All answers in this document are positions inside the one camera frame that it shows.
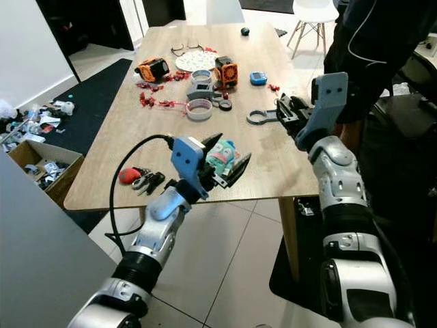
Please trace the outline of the white hook board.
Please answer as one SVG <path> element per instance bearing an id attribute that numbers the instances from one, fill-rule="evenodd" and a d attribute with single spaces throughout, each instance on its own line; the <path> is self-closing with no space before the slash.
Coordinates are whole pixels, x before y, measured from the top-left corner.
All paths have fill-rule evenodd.
<path id="1" fill-rule="evenodd" d="M 2 328 L 68 328 L 115 266 L 10 156 L 0 155 Z"/>

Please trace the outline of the turquoise plush toy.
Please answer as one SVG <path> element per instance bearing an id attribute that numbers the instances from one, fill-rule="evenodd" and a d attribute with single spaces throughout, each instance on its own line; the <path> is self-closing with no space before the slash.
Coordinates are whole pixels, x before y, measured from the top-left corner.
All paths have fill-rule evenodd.
<path id="1" fill-rule="evenodd" d="M 231 171 L 238 155 L 234 141 L 221 139 L 207 153 L 205 162 L 212 166 L 216 175 L 224 176 Z"/>

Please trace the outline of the white tape roll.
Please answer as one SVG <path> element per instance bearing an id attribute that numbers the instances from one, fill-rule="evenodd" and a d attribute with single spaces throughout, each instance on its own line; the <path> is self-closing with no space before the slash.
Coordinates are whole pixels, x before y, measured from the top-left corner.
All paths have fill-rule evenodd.
<path id="1" fill-rule="evenodd" d="M 213 102 L 205 98 L 190 100 L 185 106 L 185 115 L 194 122 L 207 121 L 213 114 Z"/>
<path id="2" fill-rule="evenodd" d="M 213 74 L 212 70 L 196 70 L 191 72 L 192 84 L 212 84 Z"/>

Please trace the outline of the grey box device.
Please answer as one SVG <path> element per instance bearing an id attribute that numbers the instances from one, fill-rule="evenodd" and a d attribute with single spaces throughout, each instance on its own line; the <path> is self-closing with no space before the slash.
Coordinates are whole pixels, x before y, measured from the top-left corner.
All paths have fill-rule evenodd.
<path id="1" fill-rule="evenodd" d="M 204 99 L 211 101 L 214 96 L 213 83 L 193 83 L 186 91 L 187 101 Z"/>

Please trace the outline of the orange black motor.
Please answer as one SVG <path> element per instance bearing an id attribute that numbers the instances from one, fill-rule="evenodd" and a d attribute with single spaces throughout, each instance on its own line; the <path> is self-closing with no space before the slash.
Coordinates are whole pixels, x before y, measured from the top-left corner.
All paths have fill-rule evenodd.
<path id="1" fill-rule="evenodd" d="M 151 57 L 135 66 L 134 71 L 145 82 L 156 83 L 162 81 L 169 74 L 169 66 L 162 57 Z"/>
<path id="2" fill-rule="evenodd" d="M 216 87 L 220 90 L 231 90 L 232 88 L 237 87 L 238 64 L 228 56 L 216 57 L 214 63 Z"/>

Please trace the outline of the white round plate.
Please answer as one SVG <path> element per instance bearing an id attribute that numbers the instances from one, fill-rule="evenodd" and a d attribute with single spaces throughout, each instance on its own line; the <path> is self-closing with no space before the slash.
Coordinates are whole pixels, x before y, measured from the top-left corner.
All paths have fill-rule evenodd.
<path id="1" fill-rule="evenodd" d="M 175 67 L 178 70 L 194 72 L 197 70 L 215 69 L 216 53 L 202 50 L 193 50 L 183 53 L 175 59 Z"/>

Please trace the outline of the key bunch with red fob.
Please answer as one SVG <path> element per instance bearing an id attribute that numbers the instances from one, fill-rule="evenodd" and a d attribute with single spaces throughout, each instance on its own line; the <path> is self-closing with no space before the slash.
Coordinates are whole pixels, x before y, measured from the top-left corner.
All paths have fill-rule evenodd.
<path id="1" fill-rule="evenodd" d="M 162 172 L 154 172 L 140 167 L 124 168 L 119 172 L 117 178 L 122 185 L 127 185 L 127 187 L 137 191 L 137 195 L 150 195 L 166 179 Z"/>

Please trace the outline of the white chair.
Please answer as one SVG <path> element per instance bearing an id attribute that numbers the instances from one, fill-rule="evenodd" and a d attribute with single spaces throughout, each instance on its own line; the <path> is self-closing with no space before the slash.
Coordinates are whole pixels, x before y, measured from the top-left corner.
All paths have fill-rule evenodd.
<path id="1" fill-rule="evenodd" d="M 339 12 L 333 0 L 294 0 L 292 9 L 294 16 L 298 19 L 294 30 L 291 31 L 290 41 L 287 42 L 287 47 L 291 48 L 292 40 L 294 36 L 297 36 L 291 55 L 292 59 L 298 52 L 300 41 L 310 31 L 316 34 L 316 48 L 322 46 L 327 52 L 326 24 L 333 23 L 339 18 Z"/>

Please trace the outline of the person in dark clothes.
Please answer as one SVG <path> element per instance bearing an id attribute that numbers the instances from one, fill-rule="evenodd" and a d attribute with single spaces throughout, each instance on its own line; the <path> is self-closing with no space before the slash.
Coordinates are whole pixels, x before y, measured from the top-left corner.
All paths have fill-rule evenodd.
<path id="1" fill-rule="evenodd" d="M 345 72 L 350 91 L 335 131 L 352 151 L 363 120 L 391 79 L 437 23 L 437 0 L 340 0 L 324 74 Z"/>

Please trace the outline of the black rug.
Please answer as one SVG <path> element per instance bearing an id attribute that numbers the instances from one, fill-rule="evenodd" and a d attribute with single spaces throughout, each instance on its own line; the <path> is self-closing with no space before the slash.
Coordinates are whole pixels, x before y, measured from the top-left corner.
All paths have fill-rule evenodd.
<path id="1" fill-rule="evenodd" d="M 132 74 L 132 64 L 130 59 L 120 59 L 57 96 L 56 100 L 72 101 L 74 113 L 62 120 L 59 125 L 62 133 L 51 132 L 46 135 L 46 143 L 87 154 L 123 79 Z"/>

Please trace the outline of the black floor mat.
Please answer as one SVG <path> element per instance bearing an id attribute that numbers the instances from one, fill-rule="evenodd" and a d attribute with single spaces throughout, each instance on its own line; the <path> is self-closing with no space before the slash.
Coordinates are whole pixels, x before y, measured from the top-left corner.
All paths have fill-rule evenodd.
<path id="1" fill-rule="evenodd" d="M 324 261 L 324 217 L 318 197 L 279 199 L 282 239 L 269 287 L 272 293 L 322 314 L 320 272 Z"/>

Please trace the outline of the black chair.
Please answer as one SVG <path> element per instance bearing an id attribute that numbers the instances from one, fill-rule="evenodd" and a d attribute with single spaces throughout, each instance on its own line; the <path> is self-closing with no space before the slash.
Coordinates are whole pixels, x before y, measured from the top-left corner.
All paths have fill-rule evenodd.
<path id="1" fill-rule="evenodd" d="M 377 102 L 381 115 L 407 139 L 437 135 L 437 66 L 413 53 L 397 75 L 411 91 L 382 97 Z"/>

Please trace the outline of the open cardboard box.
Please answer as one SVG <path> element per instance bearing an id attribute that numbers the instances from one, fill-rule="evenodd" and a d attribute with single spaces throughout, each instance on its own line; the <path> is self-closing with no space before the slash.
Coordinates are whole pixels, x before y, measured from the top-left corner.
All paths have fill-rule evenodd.
<path id="1" fill-rule="evenodd" d="M 56 145 L 23 141 L 8 153 L 34 183 L 52 197 L 65 197 L 81 154 Z"/>

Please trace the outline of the floor junk pile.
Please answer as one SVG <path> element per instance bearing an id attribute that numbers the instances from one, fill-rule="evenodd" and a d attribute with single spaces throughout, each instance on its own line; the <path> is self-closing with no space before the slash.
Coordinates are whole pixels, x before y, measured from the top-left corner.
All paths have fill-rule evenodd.
<path id="1" fill-rule="evenodd" d="M 0 134 L 0 144 L 18 144 L 26 139 L 33 139 L 35 135 L 46 134 L 59 126 L 60 118 L 54 112 L 56 106 L 46 104 L 40 107 L 35 105 L 17 118 L 7 120 Z"/>

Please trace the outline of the thin frame eyeglasses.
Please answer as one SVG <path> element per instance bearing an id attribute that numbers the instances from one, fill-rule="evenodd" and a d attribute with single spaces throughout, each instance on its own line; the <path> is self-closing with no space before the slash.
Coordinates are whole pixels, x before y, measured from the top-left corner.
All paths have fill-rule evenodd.
<path id="1" fill-rule="evenodd" d="M 202 52 L 205 50 L 205 47 L 201 46 L 199 42 L 196 41 L 186 41 L 186 42 L 178 42 L 177 44 L 173 44 L 171 46 L 171 54 L 175 57 L 181 57 L 184 54 L 190 52 Z"/>

